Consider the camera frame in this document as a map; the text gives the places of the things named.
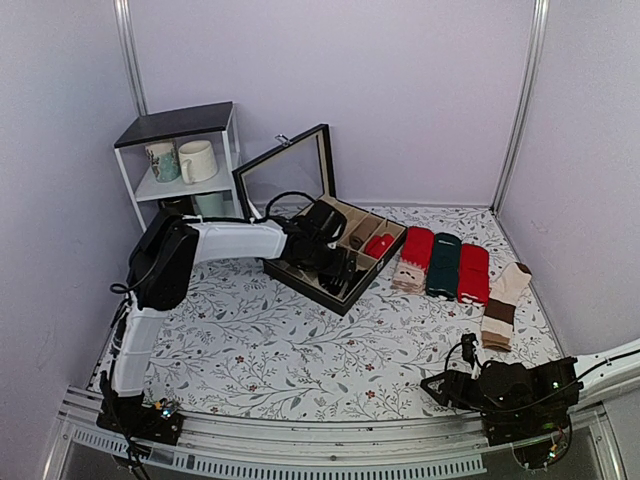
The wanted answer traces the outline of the black white striped sock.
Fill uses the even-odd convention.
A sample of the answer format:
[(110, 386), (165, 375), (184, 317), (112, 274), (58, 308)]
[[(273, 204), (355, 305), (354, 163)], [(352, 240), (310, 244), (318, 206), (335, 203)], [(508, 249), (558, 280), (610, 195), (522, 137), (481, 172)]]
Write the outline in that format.
[(335, 297), (344, 297), (349, 291), (349, 286), (353, 277), (353, 272), (349, 273), (345, 278), (331, 276), (328, 274), (319, 274), (318, 283), (328, 294)]

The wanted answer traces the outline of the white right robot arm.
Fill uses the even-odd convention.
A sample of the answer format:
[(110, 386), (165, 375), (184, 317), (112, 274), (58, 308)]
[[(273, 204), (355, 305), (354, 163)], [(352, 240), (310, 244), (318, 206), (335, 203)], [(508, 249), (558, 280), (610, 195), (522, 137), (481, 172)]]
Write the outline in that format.
[(535, 367), (484, 357), (474, 334), (454, 346), (469, 364), (469, 373), (446, 367), (423, 379), (421, 390), (443, 407), (489, 416), (513, 416), (527, 436), (552, 424), (556, 410), (639, 382), (639, 342), (596, 354), (564, 357)]

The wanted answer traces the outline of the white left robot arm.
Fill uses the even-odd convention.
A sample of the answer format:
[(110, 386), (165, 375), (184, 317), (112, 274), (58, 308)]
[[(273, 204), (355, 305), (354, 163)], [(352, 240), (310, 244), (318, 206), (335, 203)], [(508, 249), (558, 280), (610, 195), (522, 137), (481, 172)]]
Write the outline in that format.
[(249, 220), (185, 216), (164, 209), (153, 219), (129, 258), (129, 273), (111, 292), (123, 296), (112, 340), (111, 367), (102, 373), (104, 395), (117, 395), (108, 410), (128, 434), (148, 426), (148, 412), (131, 397), (142, 395), (156, 337), (169, 311), (186, 297), (195, 265), (239, 258), (282, 260), (344, 285), (356, 261), (338, 242), (346, 217), (324, 201), (292, 218), (271, 213)]

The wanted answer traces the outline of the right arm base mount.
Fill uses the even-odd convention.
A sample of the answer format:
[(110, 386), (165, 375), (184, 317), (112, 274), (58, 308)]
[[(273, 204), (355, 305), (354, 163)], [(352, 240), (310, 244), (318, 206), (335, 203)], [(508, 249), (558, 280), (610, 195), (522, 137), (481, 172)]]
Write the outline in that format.
[(569, 452), (573, 440), (571, 417), (561, 409), (532, 407), (515, 413), (481, 413), (490, 446), (510, 444), (524, 470), (546, 470)]

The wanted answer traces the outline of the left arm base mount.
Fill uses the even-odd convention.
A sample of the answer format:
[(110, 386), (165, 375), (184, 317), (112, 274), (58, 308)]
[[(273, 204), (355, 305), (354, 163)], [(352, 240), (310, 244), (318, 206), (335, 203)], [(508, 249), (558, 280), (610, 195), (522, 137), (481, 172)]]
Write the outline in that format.
[(167, 417), (162, 409), (145, 405), (143, 400), (143, 394), (132, 397), (120, 397), (114, 392), (104, 394), (96, 425), (128, 438), (176, 446), (185, 417), (181, 413)]

